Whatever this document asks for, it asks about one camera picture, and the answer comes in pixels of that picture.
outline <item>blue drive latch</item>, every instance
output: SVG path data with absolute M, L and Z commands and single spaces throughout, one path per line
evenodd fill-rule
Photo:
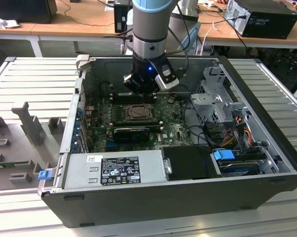
M 216 160 L 235 159 L 232 150 L 216 150 L 213 155 Z
M 39 180 L 52 179 L 52 171 L 51 170 L 42 170 L 39 172 L 38 178 L 39 178 Z

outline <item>power supply label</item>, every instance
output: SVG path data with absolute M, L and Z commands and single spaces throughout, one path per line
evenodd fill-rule
M 138 157 L 102 159 L 100 183 L 103 186 L 140 183 Z

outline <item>computer case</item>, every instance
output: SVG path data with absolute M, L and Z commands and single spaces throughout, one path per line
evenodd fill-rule
M 230 0 L 224 18 L 242 37 L 285 40 L 297 12 L 273 0 Z
M 55 0 L 0 0 L 0 18 L 50 23 L 57 12 Z

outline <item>barcode sticker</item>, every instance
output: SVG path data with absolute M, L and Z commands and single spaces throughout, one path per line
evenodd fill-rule
M 87 162 L 101 162 L 103 156 L 87 156 Z

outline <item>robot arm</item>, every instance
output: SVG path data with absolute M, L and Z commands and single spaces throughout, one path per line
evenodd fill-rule
M 147 95 L 179 84 L 165 56 L 168 25 L 177 0 L 133 0 L 133 68 L 124 84 L 134 93 Z

